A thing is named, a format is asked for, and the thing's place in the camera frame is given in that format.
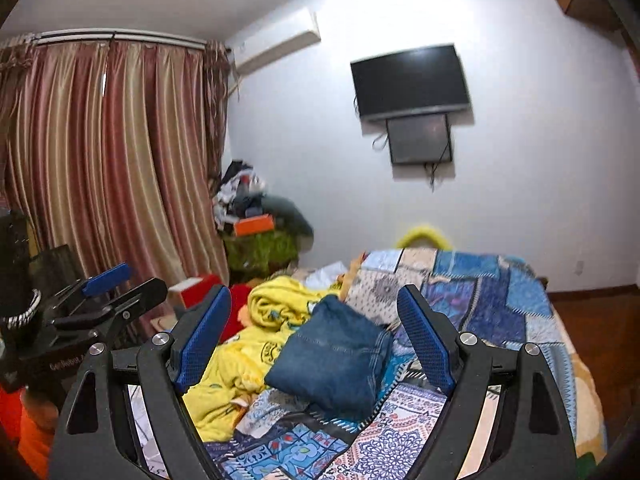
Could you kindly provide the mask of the orange sleeve forearm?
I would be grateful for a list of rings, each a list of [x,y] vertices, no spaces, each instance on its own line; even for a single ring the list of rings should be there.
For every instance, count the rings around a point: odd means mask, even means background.
[[[49,458],[58,408],[45,396],[24,388],[20,392],[1,390],[1,428],[9,446],[20,454],[38,479],[49,478]]]

